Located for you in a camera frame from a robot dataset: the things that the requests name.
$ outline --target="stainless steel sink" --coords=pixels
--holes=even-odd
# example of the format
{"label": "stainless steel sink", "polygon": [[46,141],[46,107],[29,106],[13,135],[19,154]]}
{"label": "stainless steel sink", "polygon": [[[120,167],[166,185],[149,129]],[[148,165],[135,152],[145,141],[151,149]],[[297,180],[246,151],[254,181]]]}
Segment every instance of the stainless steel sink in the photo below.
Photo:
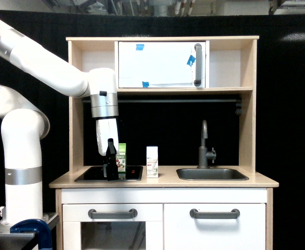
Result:
{"label": "stainless steel sink", "polygon": [[249,178],[235,169],[222,168],[182,168],[177,169],[180,179],[187,181],[224,180],[224,181],[246,181]]}

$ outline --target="cabinet handle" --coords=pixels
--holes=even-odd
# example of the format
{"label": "cabinet handle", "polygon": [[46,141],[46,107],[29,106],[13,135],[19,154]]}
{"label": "cabinet handle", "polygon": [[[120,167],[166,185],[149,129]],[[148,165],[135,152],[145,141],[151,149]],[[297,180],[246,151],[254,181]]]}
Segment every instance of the cabinet handle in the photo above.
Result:
{"label": "cabinet handle", "polygon": [[232,209],[231,212],[198,212],[196,209],[189,211],[190,217],[193,219],[237,219],[240,211]]}
{"label": "cabinet handle", "polygon": [[201,79],[202,79],[202,46],[201,44],[197,43],[194,46],[194,49],[196,51],[196,70],[195,70],[195,80],[194,80],[194,86],[198,87],[201,85]]}
{"label": "cabinet handle", "polygon": [[88,214],[91,219],[132,219],[137,216],[137,210],[133,208],[129,212],[97,212],[90,209]]}

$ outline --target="shelf board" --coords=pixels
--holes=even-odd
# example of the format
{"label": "shelf board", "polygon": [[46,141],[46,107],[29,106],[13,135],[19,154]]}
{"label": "shelf board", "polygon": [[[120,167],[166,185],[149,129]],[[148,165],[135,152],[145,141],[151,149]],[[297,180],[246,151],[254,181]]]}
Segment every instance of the shelf board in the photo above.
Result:
{"label": "shelf board", "polygon": [[117,89],[118,95],[214,95],[251,92],[253,87]]}

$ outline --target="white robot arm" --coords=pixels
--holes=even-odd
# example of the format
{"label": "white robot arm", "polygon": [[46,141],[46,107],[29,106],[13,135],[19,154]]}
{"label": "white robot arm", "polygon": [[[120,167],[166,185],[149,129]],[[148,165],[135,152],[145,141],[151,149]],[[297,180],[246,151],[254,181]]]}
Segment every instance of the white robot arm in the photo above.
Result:
{"label": "white robot arm", "polygon": [[100,68],[81,72],[2,21],[0,56],[64,95],[91,97],[99,153],[106,156],[107,179],[118,179],[115,164],[118,106],[114,71]]}
{"label": "white robot arm", "polygon": [[49,132],[47,116],[17,91],[0,85],[0,118],[3,119],[6,200],[2,224],[41,219],[40,139]]}

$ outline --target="white carton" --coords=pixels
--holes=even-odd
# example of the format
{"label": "white carton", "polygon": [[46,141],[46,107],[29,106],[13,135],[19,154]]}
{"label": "white carton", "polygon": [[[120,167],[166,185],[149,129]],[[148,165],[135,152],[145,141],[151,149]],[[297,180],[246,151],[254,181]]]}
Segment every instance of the white carton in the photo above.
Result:
{"label": "white carton", "polygon": [[147,147],[147,178],[158,178],[158,147]]}

